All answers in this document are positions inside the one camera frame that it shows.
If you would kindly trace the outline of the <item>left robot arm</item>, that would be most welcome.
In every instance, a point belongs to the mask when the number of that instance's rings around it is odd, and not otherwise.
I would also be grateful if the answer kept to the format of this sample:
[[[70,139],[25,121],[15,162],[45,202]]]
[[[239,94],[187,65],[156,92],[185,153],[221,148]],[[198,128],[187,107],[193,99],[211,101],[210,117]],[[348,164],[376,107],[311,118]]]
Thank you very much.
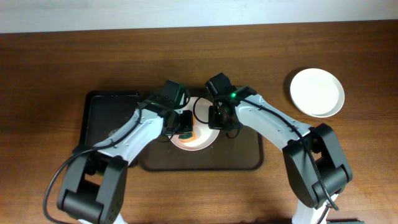
[[[160,135],[190,132],[187,88],[168,80],[163,89],[137,104],[129,121],[91,147],[79,146],[59,168],[64,178],[57,208],[82,223],[124,223],[127,170]]]

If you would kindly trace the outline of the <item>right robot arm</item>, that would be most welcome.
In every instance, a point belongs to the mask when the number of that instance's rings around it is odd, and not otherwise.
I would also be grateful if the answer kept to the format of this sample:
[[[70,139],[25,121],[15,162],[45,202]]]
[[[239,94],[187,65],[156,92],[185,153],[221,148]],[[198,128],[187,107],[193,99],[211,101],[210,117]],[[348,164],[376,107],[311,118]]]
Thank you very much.
[[[224,73],[206,84],[213,104],[211,129],[252,128],[283,154],[290,187],[298,198],[292,223],[326,223],[330,210],[338,210],[337,196],[353,179],[334,130],[325,123],[313,127],[283,114],[248,86],[237,88]]]

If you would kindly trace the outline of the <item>green orange sponge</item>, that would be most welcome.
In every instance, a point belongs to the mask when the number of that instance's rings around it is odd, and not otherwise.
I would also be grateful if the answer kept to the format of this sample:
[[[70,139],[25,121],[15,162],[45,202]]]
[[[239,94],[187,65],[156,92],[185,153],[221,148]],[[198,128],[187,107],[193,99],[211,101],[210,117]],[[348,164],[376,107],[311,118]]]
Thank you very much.
[[[197,136],[194,131],[180,134],[178,136],[180,142],[192,142],[197,139]]]

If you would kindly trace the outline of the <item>pinkish white plate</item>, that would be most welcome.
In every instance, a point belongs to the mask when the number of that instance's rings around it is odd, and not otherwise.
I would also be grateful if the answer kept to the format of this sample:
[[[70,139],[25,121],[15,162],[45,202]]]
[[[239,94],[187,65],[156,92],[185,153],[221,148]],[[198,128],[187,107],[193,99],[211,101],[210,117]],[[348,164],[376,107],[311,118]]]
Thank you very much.
[[[193,96],[183,110],[190,110],[193,115],[193,131],[197,139],[192,142],[180,142],[179,135],[174,136],[171,142],[185,151],[199,151],[210,146],[218,137],[220,131],[210,129],[208,126],[208,109],[212,105],[211,101]]]

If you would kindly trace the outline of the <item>cream plate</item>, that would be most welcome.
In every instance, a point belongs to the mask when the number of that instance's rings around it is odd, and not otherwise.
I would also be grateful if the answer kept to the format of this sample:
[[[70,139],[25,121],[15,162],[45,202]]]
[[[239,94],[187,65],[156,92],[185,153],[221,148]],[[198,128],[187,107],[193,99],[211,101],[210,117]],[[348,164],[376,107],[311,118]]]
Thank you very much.
[[[319,68],[297,72],[290,82],[289,93],[301,112],[315,118],[334,116],[345,103],[341,82],[330,72]]]

